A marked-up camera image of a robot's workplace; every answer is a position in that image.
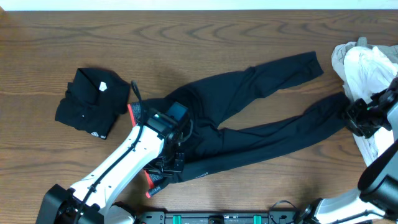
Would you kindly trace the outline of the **black pants with red waistband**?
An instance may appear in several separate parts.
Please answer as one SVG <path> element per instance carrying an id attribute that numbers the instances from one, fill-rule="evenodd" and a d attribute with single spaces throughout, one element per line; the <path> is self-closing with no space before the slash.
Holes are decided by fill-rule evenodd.
<path id="1" fill-rule="evenodd" d="M 341 114 L 349 101 L 335 91 L 331 63 L 321 52 L 307 52 L 244 68 L 231 62 L 231 71 L 202 78 L 215 64 L 200 61 L 190 70 L 190 83 L 162 61 L 135 60 L 141 80 L 159 81 L 173 91 L 147 104 L 166 110 L 179 102 L 190 112 L 190 137 L 182 144 L 186 161 L 181 173 L 148 175 L 148 197 L 186 183 L 191 193 L 210 187 L 238 188 L 284 179 L 343 178 L 350 165 L 341 159 L 320 158 L 322 142 L 344 128 Z"/>

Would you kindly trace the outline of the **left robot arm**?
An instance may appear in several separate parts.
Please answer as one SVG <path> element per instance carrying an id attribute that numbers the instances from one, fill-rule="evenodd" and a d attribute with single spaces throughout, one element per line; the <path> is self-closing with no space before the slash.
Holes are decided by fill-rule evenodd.
<path id="1" fill-rule="evenodd" d="M 144 112 L 144 119 L 94 171 L 69 189 L 55 184 L 47 191 L 36 222 L 134 223 L 134 215 L 114 201 L 142 169 L 159 176 L 183 171 L 182 131 L 191 123 L 187 108 L 179 103 L 165 113 Z"/>

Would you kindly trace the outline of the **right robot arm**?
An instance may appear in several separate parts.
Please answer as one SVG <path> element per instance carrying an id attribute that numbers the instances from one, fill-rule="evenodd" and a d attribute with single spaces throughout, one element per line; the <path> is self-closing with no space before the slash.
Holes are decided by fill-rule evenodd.
<path id="1" fill-rule="evenodd" d="M 343 113 L 346 127 L 361 140 L 367 168 L 356 188 L 319 198 L 296 213 L 294 223 L 397 221 L 397 79 L 368 100 L 358 98 Z"/>

